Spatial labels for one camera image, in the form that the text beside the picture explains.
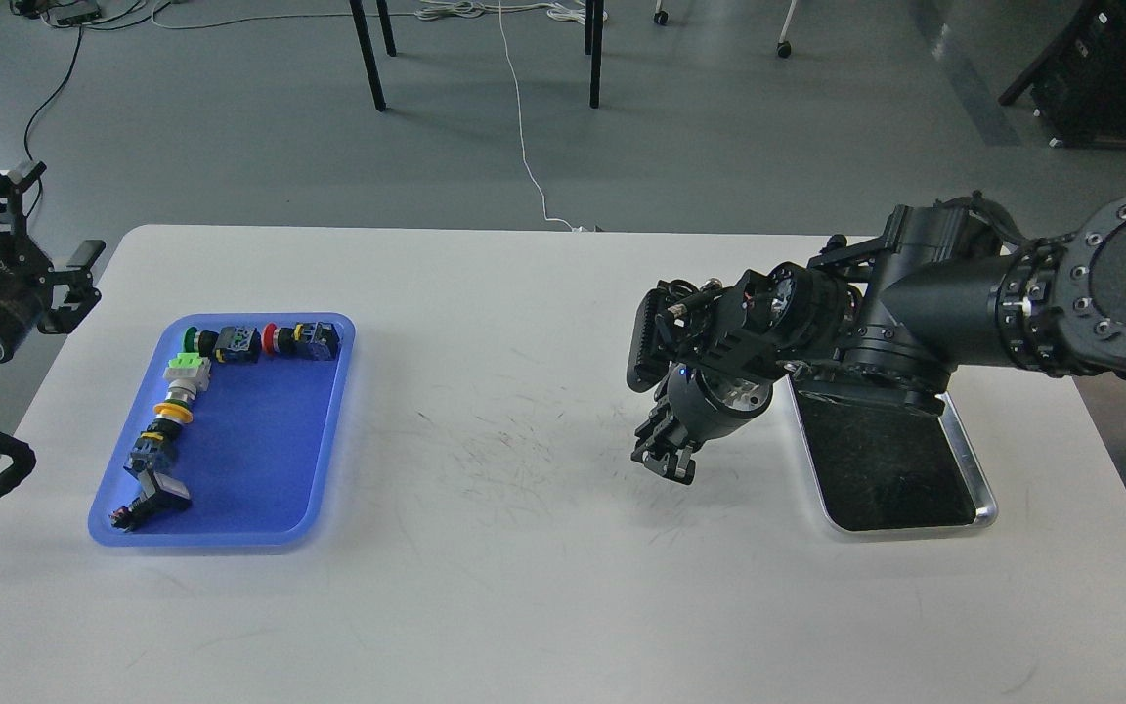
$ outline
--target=power strip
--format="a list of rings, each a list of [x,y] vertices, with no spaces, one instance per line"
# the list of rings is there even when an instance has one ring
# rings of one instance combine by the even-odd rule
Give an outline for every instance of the power strip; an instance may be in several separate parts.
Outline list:
[[[51,21],[54,21],[55,26],[79,26],[101,17],[102,9],[99,9],[93,0],[78,0],[75,3],[64,5],[63,8],[54,8],[50,12]]]

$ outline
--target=blue tray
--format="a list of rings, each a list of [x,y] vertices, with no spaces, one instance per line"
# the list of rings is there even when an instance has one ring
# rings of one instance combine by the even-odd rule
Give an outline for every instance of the blue tray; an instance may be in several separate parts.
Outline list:
[[[168,392],[164,369],[180,351],[185,329],[253,324],[262,330],[268,322],[304,321],[336,327],[338,358],[262,355],[254,365],[214,365],[211,387],[194,402],[194,422],[176,440],[178,461],[170,472],[189,488],[193,507],[160,514],[133,532],[114,529],[111,511],[137,496],[137,481],[124,471],[129,447]],[[321,507],[352,345],[354,323],[338,313],[206,313],[168,326],[90,505],[90,536],[115,547],[263,546],[298,540]]]

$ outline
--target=wire bundle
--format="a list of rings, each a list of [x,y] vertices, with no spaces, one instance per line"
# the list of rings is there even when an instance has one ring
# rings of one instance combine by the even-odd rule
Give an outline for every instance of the wire bundle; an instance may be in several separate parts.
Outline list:
[[[441,18],[479,18],[488,12],[504,15],[509,12],[545,10],[545,16],[554,19],[554,21],[584,24],[584,3],[581,0],[575,0],[575,3],[581,6],[580,9],[569,8],[569,6],[563,3],[498,3],[489,6],[485,3],[471,3],[471,1],[462,1],[461,3],[448,3],[446,0],[419,1],[426,5],[426,8],[415,10],[415,17],[423,19],[426,23]]]

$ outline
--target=white table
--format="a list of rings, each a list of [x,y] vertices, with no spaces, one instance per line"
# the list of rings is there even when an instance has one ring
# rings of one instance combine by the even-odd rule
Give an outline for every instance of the white table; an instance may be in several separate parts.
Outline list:
[[[0,701],[1126,701],[1126,494],[1069,381],[956,374],[1000,505],[969,537],[826,527],[783,395],[692,487],[631,463],[644,291],[821,244],[137,229],[19,425],[39,464],[0,500]],[[307,309],[359,331],[309,538],[95,544],[160,331]]]

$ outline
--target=gray floor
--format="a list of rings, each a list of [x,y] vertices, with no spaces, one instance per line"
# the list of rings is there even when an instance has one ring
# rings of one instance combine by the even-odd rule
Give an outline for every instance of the gray floor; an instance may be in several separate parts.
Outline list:
[[[607,3],[599,110],[579,26],[507,18],[552,214],[608,231],[870,234],[895,204],[980,188],[1025,231],[1057,234],[1126,193],[1126,152],[1048,149],[1028,98],[995,104],[1073,1],[807,0],[789,60],[775,57],[787,1],[667,5],[660,27],[651,0]],[[343,6],[196,0],[161,21]],[[88,33],[34,132],[50,166],[35,240],[62,258],[143,223],[551,229],[520,166],[497,18],[394,28],[385,115],[348,18]],[[24,124],[75,39],[0,1],[0,167],[23,160]],[[61,344],[33,336],[0,367],[0,428]]]

